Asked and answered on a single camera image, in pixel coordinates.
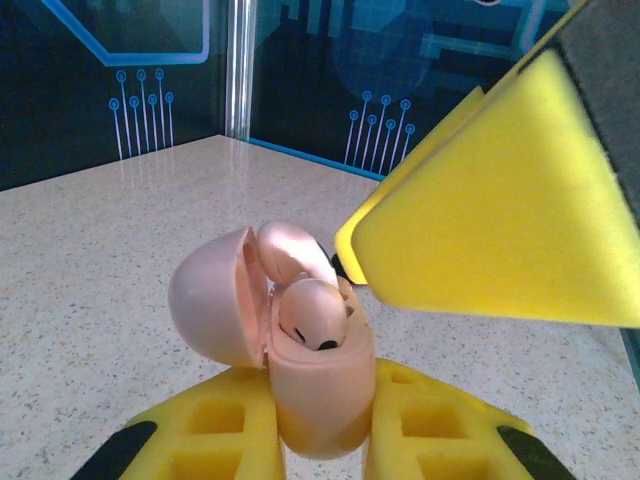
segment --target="silver pole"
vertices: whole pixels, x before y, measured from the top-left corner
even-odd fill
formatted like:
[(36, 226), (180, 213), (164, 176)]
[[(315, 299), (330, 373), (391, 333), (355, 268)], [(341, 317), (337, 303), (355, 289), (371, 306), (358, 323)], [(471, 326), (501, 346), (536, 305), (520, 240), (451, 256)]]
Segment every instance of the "silver pole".
[(229, 2), (225, 135), (249, 140), (257, 0)]

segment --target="blue circuit backdrop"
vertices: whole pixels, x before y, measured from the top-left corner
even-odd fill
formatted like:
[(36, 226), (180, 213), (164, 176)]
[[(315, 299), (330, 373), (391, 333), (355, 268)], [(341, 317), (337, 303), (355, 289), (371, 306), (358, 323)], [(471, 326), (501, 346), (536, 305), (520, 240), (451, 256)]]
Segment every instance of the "blue circuit backdrop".
[(0, 189), (223, 133), (227, 2), (0, 0)]
[(383, 178), (568, 9), (567, 0), (259, 0), (253, 140)]

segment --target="black rubber tip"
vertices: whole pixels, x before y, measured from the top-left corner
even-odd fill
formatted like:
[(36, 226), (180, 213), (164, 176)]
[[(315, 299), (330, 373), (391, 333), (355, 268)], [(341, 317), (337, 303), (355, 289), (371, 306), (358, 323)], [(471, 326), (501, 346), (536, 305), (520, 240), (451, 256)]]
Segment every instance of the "black rubber tip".
[(118, 480), (157, 428), (147, 421), (114, 433), (71, 480)]
[(507, 425), (498, 433), (534, 480), (577, 480), (538, 438)]
[(336, 271), (338, 276), (347, 279), (351, 285), (354, 285), (353, 281), (347, 276), (347, 272), (344, 271), (344, 267), (342, 266), (337, 253), (334, 254), (333, 257), (331, 257), (331, 265), (333, 266), (333, 269)]

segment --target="table surface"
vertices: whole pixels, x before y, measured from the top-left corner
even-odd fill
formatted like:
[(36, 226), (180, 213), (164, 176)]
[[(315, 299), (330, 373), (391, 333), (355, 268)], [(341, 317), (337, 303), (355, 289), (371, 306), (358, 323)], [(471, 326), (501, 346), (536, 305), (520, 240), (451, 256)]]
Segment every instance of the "table surface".
[[(0, 477), (69, 478), (132, 416), (225, 369), (173, 328), (184, 256), (272, 219), (331, 249), (375, 185), (213, 137), (0, 193)], [(406, 312), (358, 292), (379, 356), (525, 419), (578, 478), (640, 478), (617, 329)], [(287, 453), (289, 478), (360, 478), (360, 460)]]

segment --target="yellow foam pad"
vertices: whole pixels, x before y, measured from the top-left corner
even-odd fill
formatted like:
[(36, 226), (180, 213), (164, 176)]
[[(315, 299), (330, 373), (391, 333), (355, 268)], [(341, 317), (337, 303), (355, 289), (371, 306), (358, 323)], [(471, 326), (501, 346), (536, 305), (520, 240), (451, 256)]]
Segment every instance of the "yellow foam pad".
[(525, 422), (389, 360), (377, 374), (365, 480), (532, 480), (497, 431)]
[(429, 155), (438, 148), (444, 140), (454, 134), (465, 122), (468, 121), (481, 107), (493, 101), (506, 85), (509, 85), (513, 77), (531, 59), (544, 48), (544, 45), (561, 29), (577, 11), (582, 8), (586, 0), (578, 2), (562, 19), (560, 19), (540, 41), (525, 54), (518, 63), (489, 91), (484, 95), (480, 87), (475, 88), (471, 93), (445, 117), (430, 133), (425, 137), (407, 156), (407, 158), (397, 166), (387, 178), (373, 191), (367, 200), (349, 217), (344, 225), (337, 232), (335, 237), (336, 253), (340, 258), (349, 279), (357, 285), (366, 285), (367, 280), (358, 262), (358, 257), (351, 244), (353, 232), (356, 225), (375, 207), (378, 202), (402, 184), (415, 168), (420, 165)]
[(640, 326), (640, 238), (573, 84), (545, 50), (355, 225), (384, 303)]
[(232, 368), (132, 419), (157, 431), (121, 480), (284, 480), (265, 371)]
[(335, 238), (336, 253), (340, 258), (340, 263), (349, 280), (353, 283), (357, 285), (365, 285), (367, 283), (351, 246), (351, 237), (356, 225), (378, 202), (400, 185), (405, 178), (409, 177), (425, 157), (464, 123), (467, 117), (477, 109), (482, 97), (483, 92), (479, 87), (467, 95), (467, 97), (407, 155), (405, 160), (393, 169), (389, 176), (385, 178), (369, 198), (367, 198), (340, 230), (338, 230)]

